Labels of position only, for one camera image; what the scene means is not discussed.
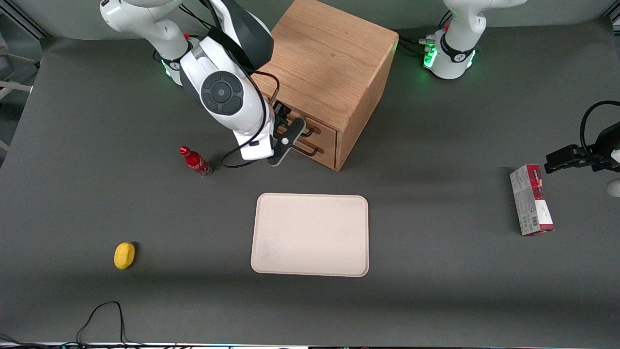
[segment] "box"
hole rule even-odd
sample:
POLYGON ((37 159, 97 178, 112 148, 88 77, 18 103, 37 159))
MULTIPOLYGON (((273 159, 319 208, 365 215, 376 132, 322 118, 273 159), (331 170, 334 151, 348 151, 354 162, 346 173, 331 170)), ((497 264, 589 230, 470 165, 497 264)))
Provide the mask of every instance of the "box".
MULTIPOLYGON (((316 0, 295 0, 272 35, 272 60, 260 71, 280 79, 277 99, 293 110, 290 119, 306 120, 295 145, 340 171, 383 95, 398 34, 316 0)), ((272 95, 271 78, 252 78, 272 95)))
POLYGON ((534 236, 554 230, 543 195, 540 165, 525 165, 510 175, 521 235, 534 236))

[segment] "green led light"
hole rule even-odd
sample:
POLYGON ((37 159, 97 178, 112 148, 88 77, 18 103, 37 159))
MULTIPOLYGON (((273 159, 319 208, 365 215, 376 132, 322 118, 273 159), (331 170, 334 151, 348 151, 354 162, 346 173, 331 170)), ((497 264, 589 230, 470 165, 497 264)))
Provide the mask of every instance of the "green led light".
POLYGON ((471 53, 471 58, 469 59, 469 63, 467 63, 467 67, 471 66, 471 63, 474 61, 474 56, 476 55, 476 50, 471 53))
POLYGON ((170 71, 168 71, 168 66, 164 63, 164 60, 161 60, 161 64, 164 66, 164 69, 166 70, 166 75, 170 76, 170 71))
POLYGON ((435 62, 435 58, 437 57, 437 49, 433 47, 433 50, 427 53, 426 58, 424 58, 424 65, 427 68, 431 68, 433 63, 435 62))

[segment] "red bottle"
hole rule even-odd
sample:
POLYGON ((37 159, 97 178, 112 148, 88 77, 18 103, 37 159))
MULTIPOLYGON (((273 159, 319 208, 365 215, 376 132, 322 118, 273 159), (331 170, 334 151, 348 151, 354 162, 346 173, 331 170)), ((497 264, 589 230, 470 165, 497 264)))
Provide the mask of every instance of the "red bottle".
POLYGON ((208 177, 211 174, 211 166, 197 152, 184 145, 179 148, 179 153, 183 155, 187 166, 191 167, 201 177, 208 177))

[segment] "white tray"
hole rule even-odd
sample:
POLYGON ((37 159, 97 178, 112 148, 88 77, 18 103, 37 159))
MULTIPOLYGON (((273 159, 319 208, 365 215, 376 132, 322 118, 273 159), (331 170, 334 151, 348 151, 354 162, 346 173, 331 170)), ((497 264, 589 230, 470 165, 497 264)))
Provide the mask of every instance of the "white tray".
POLYGON ((270 274, 364 276, 368 202, 348 195, 261 195, 252 269, 270 274))

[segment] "wooden cabinet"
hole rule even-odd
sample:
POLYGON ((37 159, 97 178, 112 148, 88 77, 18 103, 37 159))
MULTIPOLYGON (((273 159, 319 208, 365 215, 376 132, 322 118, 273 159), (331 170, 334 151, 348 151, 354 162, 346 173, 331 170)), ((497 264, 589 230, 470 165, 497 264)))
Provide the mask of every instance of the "wooden cabinet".
MULTIPOLYGON (((278 100, 313 129, 296 145, 340 171, 383 95, 398 34, 316 0, 295 0, 272 30, 278 100)), ((275 82, 253 75, 264 95, 275 82)))

